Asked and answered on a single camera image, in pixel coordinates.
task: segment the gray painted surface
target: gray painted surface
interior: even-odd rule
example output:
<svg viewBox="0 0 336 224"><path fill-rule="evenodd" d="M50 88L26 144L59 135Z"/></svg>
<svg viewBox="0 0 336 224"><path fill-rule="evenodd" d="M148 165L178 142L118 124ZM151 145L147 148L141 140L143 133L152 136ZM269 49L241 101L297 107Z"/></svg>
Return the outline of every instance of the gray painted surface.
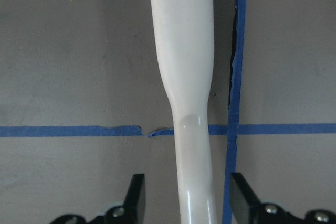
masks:
<svg viewBox="0 0 336 224"><path fill-rule="evenodd" d="M247 0L241 124L336 122L335 13L335 0Z"/></svg>
<svg viewBox="0 0 336 224"><path fill-rule="evenodd" d="M336 1L247 0L240 124L336 123ZM336 211L335 135L238 137L237 171L303 217Z"/></svg>
<svg viewBox="0 0 336 224"><path fill-rule="evenodd" d="M209 123L227 123L234 0L214 0ZM150 0L0 0L0 125L171 127ZM226 140L212 136L221 219ZM173 137L0 139L0 223L87 219L145 172L145 223L178 223Z"/></svg>
<svg viewBox="0 0 336 224"><path fill-rule="evenodd" d="M333 134L240 136L237 170L261 200L301 218L316 208L336 212L335 149Z"/></svg>
<svg viewBox="0 0 336 224"><path fill-rule="evenodd" d="M234 2L215 7L209 123L225 124ZM1 0L0 40L0 125L172 125L150 0Z"/></svg>
<svg viewBox="0 0 336 224"><path fill-rule="evenodd" d="M221 218L225 137L211 136ZM144 223L179 223L174 138L4 138L0 222L50 223L69 212L87 220L123 201L134 173L145 173Z"/></svg>

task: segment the metal screw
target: metal screw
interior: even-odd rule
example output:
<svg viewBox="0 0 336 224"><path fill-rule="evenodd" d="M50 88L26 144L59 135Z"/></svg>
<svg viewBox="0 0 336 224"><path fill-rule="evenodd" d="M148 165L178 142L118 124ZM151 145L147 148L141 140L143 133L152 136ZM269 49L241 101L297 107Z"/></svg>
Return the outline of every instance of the metal screw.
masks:
<svg viewBox="0 0 336 224"><path fill-rule="evenodd" d="M113 211L113 217L120 217L123 216L125 213L125 209L123 207L118 207Z"/></svg>
<svg viewBox="0 0 336 224"><path fill-rule="evenodd" d="M265 211L269 214L276 214L278 212L278 208L275 206L275 205L272 205L272 204L267 204L265 206Z"/></svg>
<svg viewBox="0 0 336 224"><path fill-rule="evenodd" d="M77 217L73 216L70 220L67 220L64 224L76 224L77 223Z"/></svg>
<svg viewBox="0 0 336 224"><path fill-rule="evenodd" d="M315 219L318 222L323 222L323 223L328 223L329 222L329 217L324 212L316 212L315 213Z"/></svg>

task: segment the blue painter's tape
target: blue painter's tape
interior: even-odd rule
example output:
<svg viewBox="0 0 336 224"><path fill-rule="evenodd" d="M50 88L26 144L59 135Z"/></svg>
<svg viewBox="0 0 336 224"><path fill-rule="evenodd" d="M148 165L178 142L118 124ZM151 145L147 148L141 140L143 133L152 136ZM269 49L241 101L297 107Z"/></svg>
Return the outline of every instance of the blue painter's tape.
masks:
<svg viewBox="0 0 336 224"><path fill-rule="evenodd" d="M174 128L169 129L159 129L153 131L152 133L148 134L147 137L154 137L154 136L173 136L174 135Z"/></svg>
<svg viewBox="0 0 336 224"><path fill-rule="evenodd" d="M142 136L136 125L101 126L9 126L0 127L0 137L62 137L62 136Z"/></svg>
<svg viewBox="0 0 336 224"><path fill-rule="evenodd" d="M239 135L336 133L336 123L246 124L239 125Z"/></svg>
<svg viewBox="0 0 336 224"><path fill-rule="evenodd" d="M230 175L236 170L237 135L239 125L240 87L243 64L244 32L246 0L235 0L237 17L236 50L232 63L232 79L230 90L230 106L227 132L227 151L224 179L223 224L231 224L232 210L230 207Z"/></svg>
<svg viewBox="0 0 336 224"><path fill-rule="evenodd" d="M227 134L227 126L226 125L218 125L218 124L210 124L209 125L209 135L226 135ZM172 136L174 135L174 129L160 129L157 131L153 131L148 134L147 137L154 136Z"/></svg>

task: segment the black clamp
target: black clamp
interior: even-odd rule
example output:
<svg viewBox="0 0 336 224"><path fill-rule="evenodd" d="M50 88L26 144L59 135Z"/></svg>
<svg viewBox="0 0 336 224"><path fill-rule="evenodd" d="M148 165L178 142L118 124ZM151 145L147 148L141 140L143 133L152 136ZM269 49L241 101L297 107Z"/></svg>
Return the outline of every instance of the black clamp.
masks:
<svg viewBox="0 0 336 224"><path fill-rule="evenodd" d="M112 207L90 222L80 215L69 214L58 217L51 224L142 224L144 210L144 174L134 174L123 205Z"/></svg>
<svg viewBox="0 0 336 224"><path fill-rule="evenodd" d="M295 217L273 203L261 203L241 173L232 173L230 205L238 224L336 224L336 215L316 209L305 219Z"/></svg>

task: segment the white handle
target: white handle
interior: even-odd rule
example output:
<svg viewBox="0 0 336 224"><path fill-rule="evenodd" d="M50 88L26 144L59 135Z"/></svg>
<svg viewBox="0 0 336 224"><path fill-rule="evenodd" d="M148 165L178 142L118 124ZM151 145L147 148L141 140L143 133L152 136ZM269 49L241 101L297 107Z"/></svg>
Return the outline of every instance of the white handle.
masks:
<svg viewBox="0 0 336 224"><path fill-rule="evenodd" d="M156 52L174 120L181 224L217 224L207 102L213 0L151 0Z"/></svg>

